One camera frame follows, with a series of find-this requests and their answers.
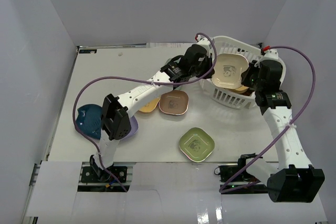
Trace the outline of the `orange square panda plate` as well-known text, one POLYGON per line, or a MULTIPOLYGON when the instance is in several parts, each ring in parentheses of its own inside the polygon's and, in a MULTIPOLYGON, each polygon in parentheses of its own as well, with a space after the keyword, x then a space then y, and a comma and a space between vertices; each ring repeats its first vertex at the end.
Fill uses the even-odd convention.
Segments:
POLYGON ((233 93, 237 93, 237 94, 243 94, 243 93, 245 93, 248 89, 249 89, 249 87, 241 86, 241 87, 236 88, 236 89, 231 89, 231 92, 233 92, 233 93))

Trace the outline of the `cream square panda plate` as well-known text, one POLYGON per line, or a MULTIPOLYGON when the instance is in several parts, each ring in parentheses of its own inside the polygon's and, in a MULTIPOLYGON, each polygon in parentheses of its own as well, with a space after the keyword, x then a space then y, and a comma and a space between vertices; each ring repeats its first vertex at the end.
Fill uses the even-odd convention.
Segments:
POLYGON ((223 53, 217 56, 212 83, 224 89, 237 89, 241 85, 241 74, 248 68, 248 60, 240 54, 223 53))

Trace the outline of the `brown square plate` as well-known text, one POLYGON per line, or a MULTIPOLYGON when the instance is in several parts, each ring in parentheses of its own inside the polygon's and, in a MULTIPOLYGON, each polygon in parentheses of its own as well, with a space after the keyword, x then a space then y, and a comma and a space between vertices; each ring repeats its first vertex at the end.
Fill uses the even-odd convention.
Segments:
POLYGON ((188 109, 189 97, 186 92, 173 90, 161 95, 159 109, 169 115, 183 115, 188 109))

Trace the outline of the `yellow square panda plate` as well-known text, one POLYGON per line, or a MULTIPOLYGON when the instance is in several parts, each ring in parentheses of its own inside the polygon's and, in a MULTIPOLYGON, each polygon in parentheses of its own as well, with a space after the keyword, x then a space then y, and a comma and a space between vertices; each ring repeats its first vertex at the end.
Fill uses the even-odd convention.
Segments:
POLYGON ((141 113, 151 113, 158 105, 160 98, 155 98, 151 102, 144 105, 139 112, 141 113))

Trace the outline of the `green square panda plate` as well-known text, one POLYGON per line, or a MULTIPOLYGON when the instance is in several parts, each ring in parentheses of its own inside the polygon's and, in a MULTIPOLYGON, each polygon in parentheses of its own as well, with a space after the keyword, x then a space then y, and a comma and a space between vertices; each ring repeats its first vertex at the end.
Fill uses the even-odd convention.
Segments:
POLYGON ((214 148, 213 138, 199 127, 189 129, 179 140, 179 149, 188 159, 196 163, 205 161, 214 148))

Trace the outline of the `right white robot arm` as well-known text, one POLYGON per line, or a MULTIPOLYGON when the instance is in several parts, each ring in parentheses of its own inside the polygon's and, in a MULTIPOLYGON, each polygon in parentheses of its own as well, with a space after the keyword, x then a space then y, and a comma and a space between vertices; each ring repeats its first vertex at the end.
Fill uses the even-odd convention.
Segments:
POLYGON ((305 154, 295 125, 291 102, 280 89, 283 66, 277 60, 252 61, 242 73, 242 84, 252 88, 255 101, 266 121, 276 148, 278 167, 263 159, 263 154, 238 166, 238 177, 247 182, 253 177, 262 182, 273 202, 311 203, 321 188, 325 175, 314 168, 305 154))

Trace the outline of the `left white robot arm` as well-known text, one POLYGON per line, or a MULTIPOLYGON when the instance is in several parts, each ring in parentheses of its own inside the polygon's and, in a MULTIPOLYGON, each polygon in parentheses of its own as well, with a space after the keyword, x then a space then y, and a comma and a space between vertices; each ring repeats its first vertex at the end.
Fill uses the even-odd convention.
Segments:
POLYGON ((90 158, 93 176, 101 182, 110 178, 113 157, 119 141, 132 130, 131 118, 143 106, 162 94, 190 83, 191 79, 207 79, 216 50, 208 42, 191 45, 185 54, 174 57, 145 84, 114 97, 105 97, 101 115, 99 150, 90 158))

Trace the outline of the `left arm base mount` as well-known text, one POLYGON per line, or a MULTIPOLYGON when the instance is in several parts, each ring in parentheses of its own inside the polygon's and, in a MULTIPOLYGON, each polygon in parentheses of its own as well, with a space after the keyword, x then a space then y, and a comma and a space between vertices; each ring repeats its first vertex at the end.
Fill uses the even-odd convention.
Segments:
POLYGON ((92 193, 125 193, 129 190, 127 166, 112 166, 110 169, 120 183, 125 187, 124 190, 116 179, 103 171, 103 176, 99 178, 92 167, 83 166, 79 178, 77 191, 92 193))

